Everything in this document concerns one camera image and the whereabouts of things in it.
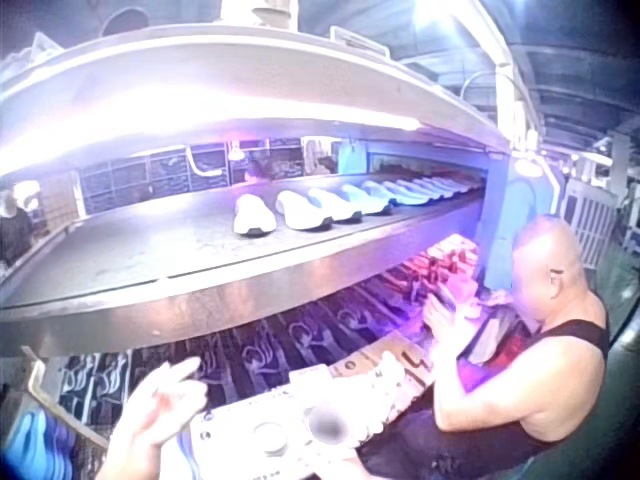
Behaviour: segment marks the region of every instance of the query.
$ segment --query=light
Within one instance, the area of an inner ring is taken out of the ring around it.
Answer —
[[[544,173],[540,165],[536,165],[531,160],[526,160],[524,158],[516,161],[515,169],[518,174],[529,178],[538,178]]]
[[[173,152],[175,150],[183,150],[185,148],[184,145],[173,145],[170,147],[162,147],[162,148],[154,148],[151,150],[144,150],[142,152],[134,153],[131,155],[133,157],[149,157],[151,155],[155,155],[157,153],[165,153],[165,152]]]
[[[592,162],[599,163],[600,165],[604,165],[605,167],[611,167],[613,165],[613,160],[605,155],[600,155],[595,152],[584,152],[582,154],[587,160],[591,160]]]
[[[239,162],[240,160],[244,160],[244,152],[240,149],[240,142],[238,140],[234,140],[233,142],[231,142],[231,150],[229,150],[227,158],[231,162]]]
[[[416,0],[413,21],[417,28],[438,24],[445,29],[453,29],[453,18],[449,14],[446,2],[438,0]]]
[[[27,208],[27,210],[32,210],[33,208],[28,208],[31,205],[27,205],[26,201],[29,200],[29,197],[33,197],[36,193],[40,191],[40,184],[35,180],[27,180],[25,182],[17,183],[13,187],[13,196],[15,197],[18,205],[23,208]]]
[[[302,119],[415,131],[420,122],[342,105],[230,95],[194,85],[150,85],[73,115],[52,115],[0,149],[0,176],[130,135],[163,137],[234,119]]]

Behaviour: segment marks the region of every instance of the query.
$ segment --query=man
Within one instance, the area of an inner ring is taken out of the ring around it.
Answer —
[[[605,309],[589,290],[580,246],[561,219],[538,217],[513,250],[515,305],[540,332],[505,370],[467,393],[455,322],[433,297],[424,311],[433,352],[433,410],[410,414],[365,445],[357,461],[320,465],[323,480],[476,479],[570,436],[593,408],[605,372]]]
[[[0,191],[0,262],[7,268],[31,248],[33,230],[31,219],[18,207],[13,190]]]

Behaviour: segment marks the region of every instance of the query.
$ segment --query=white shoe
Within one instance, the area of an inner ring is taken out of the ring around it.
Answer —
[[[436,184],[435,182],[430,182],[428,180],[415,179],[413,183],[425,188],[426,190],[439,192],[444,196],[444,198],[452,197],[453,194],[457,192],[456,188],[445,187],[443,185]]]
[[[236,200],[233,231],[240,235],[265,235],[276,229],[276,217],[260,197],[245,194]]]
[[[406,180],[398,180],[396,184],[406,188],[412,193],[428,196],[430,198],[433,198],[434,200],[437,200],[438,198],[442,198],[444,196],[444,194],[441,191],[436,191],[435,189],[427,188],[417,183],[407,182]]]
[[[386,200],[387,203],[390,203],[392,205],[398,203],[396,196],[379,183],[367,180],[362,184],[362,189],[373,198]]]
[[[471,189],[469,185],[457,182],[455,180],[451,180],[450,178],[432,177],[432,178],[423,179],[423,180],[430,180],[432,183],[435,183],[436,185],[439,185],[442,187],[455,188],[456,191],[458,191],[459,193],[465,193]]]
[[[309,200],[313,205],[329,214],[334,222],[355,221],[362,218],[362,211],[350,202],[326,190],[312,188],[309,190]]]
[[[323,209],[291,190],[278,194],[276,210],[284,215],[287,227],[293,230],[311,230],[331,225],[332,219]]]
[[[427,195],[410,192],[406,188],[392,182],[384,182],[382,186],[395,195],[398,203],[402,205],[424,205],[431,200],[431,197]]]
[[[354,204],[356,208],[360,209],[365,215],[389,215],[391,213],[391,205],[388,200],[372,197],[364,190],[360,190],[358,187],[348,184],[343,185],[342,193],[349,202]]]

